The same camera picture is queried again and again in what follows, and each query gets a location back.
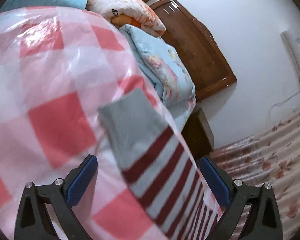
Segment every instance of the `pink fabric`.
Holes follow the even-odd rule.
[[[219,148],[210,154],[233,179],[247,185],[272,185],[289,240],[300,227],[300,111],[268,131]],[[232,239],[237,239],[249,208],[246,207]]]
[[[26,182],[64,178],[87,154],[98,158],[98,177],[73,210],[92,239],[166,239],[128,190],[98,120],[99,106],[135,88],[189,152],[126,39],[100,15],[62,7],[0,14],[0,228],[9,239]],[[204,203],[221,214],[202,183]]]

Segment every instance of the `wooden headboard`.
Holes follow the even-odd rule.
[[[166,27],[163,40],[175,47],[187,68],[198,101],[237,81],[210,31],[177,0],[160,0],[150,7]]]

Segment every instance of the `white wall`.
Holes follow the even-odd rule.
[[[300,108],[300,90],[280,33],[300,29],[292,0],[178,0],[213,34],[237,83],[207,98],[202,107],[218,148],[263,131]]]

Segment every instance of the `floral bedspread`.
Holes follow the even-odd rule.
[[[269,131],[215,150],[211,157],[233,179],[252,186],[272,185],[284,239],[290,239],[300,226],[300,111]],[[239,236],[248,211],[233,239]]]

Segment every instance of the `wooden nightstand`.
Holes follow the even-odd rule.
[[[181,133],[195,160],[213,150],[214,136],[202,109],[189,117]]]

